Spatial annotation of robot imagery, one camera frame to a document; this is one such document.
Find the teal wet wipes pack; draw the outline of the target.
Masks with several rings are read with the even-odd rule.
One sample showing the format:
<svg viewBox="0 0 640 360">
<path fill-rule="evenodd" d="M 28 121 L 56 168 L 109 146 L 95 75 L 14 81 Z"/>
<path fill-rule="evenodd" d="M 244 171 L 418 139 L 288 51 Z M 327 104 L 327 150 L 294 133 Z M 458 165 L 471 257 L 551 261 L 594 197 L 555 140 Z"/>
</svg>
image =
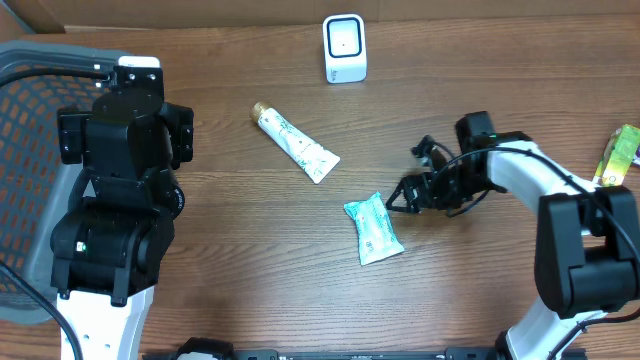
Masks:
<svg viewBox="0 0 640 360">
<path fill-rule="evenodd" d="M 365 201 L 344 205 L 346 214 L 354 221 L 358 233 L 360 265 L 365 266 L 405 251 L 393 230 L 391 219 L 376 192 Z"/>
</svg>

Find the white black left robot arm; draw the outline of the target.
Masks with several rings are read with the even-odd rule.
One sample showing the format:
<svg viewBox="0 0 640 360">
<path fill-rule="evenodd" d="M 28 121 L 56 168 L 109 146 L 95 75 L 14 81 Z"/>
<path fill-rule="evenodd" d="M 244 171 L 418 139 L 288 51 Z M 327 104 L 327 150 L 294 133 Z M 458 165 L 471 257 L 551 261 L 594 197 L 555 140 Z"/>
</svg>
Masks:
<svg viewBox="0 0 640 360">
<path fill-rule="evenodd" d="M 51 234 L 64 359 L 135 359 L 185 195 L 191 108 L 164 96 L 158 66 L 119 64 L 88 111 L 57 114 L 61 160 L 81 170 Z"/>
</svg>

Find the white tube with gold cap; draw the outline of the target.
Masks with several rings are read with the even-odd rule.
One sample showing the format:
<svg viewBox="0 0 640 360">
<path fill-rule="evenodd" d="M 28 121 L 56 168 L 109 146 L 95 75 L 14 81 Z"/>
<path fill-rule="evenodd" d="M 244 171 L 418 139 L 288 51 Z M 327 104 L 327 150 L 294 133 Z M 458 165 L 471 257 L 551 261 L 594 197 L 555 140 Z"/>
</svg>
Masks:
<svg viewBox="0 0 640 360">
<path fill-rule="evenodd" d="M 250 118 L 314 184 L 319 184 L 340 162 L 339 156 L 304 134 L 266 102 L 257 102 L 252 107 Z"/>
</svg>

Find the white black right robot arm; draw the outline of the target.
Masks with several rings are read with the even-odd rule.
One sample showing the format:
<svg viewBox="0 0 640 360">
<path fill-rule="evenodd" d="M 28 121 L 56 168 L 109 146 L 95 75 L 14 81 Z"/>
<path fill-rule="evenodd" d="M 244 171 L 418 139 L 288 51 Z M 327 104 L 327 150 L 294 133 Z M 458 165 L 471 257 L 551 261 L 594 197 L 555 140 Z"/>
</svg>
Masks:
<svg viewBox="0 0 640 360">
<path fill-rule="evenodd" d="M 639 218 L 633 193 L 573 175 L 526 134 L 499 133 L 487 112 L 456 122 L 460 155 L 431 136 L 412 148 L 426 170 L 404 177 L 390 211 L 424 209 L 461 215 L 489 192 L 511 193 L 537 218 L 534 278 L 538 296 L 494 346 L 449 348 L 447 359 L 583 359 L 570 344 L 597 324 L 633 321 L 619 315 L 639 297 Z"/>
</svg>

